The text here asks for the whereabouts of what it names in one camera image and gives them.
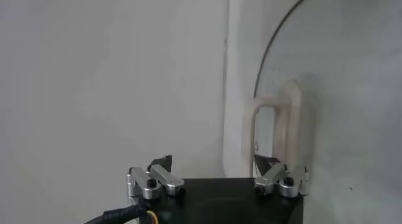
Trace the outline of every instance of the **black screw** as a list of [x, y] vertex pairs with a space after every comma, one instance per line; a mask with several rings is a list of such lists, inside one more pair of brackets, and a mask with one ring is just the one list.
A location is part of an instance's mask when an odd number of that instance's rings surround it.
[[149, 180], [147, 180], [147, 182], [146, 182], [146, 186], [148, 187], [148, 188], [155, 188], [156, 187], [156, 185], [157, 185], [157, 183], [156, 183], [156, 180], [155, 179], [149, 179]]
[[291, 177], [285, 177], [283, 183], [287, 186], [293, 186], [295, 184], [295, 180]]

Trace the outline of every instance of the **yellow wire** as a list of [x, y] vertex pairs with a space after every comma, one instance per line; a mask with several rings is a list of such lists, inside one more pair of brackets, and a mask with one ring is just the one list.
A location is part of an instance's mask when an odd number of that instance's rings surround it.
[[146, 212], [147, 212], [147, 214], [152, 216], [152, 219], [154, 220], [155, 224], [159, 224], [158, 216], [156, 216], [155, 212], [153, 212], [151, 210], [147, 210]]

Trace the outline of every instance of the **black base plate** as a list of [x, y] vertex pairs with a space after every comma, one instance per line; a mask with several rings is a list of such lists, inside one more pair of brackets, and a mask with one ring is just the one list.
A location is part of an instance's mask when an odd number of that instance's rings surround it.
[[161, 224], [302, 224], [303, 197], [283, 198], [277, 188], [258, 198], [254, 178], [185, 179], [182, 199], [149, 201]]

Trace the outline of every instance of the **beige plastic handle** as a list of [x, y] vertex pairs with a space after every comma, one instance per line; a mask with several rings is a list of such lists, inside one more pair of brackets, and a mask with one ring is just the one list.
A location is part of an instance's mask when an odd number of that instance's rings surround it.
[[253, 176], [254, 133], [256, 116], [263, 107], [272, 107], [275, 112], [272, 156], [293, 169], [299, 164], [300, 107], [302, 91], [296, 80], [287, 81], [278, 97], [254, 99], [243, 115], [242, 162]]

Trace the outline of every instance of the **silver metal clamp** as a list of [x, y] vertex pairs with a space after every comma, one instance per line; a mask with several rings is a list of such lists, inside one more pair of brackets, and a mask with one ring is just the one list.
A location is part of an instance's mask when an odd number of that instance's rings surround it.
[[169, 196], [181, 196], [184, 193], [184, 180], [174, 177], [159, 164], [151, 166], [149, 175], [158, 180], [165, 188]]
[[285, 165], [276, 163], [263, 176], [254, 180], [254, 188], [260, 196], [270, 195], [275, 184], [286, 176]]
[[140, 167], [130, 168], [126, 179], [127, 197], [130, 205], [138, 204], [141, 198], [153, 200], [161, 196], [161, 184]]
[[290, 174], [279, 182], [279, 189], [282, 196], [287, 198], [307, 195], [308, 172], [305, 166], [297, 166]]

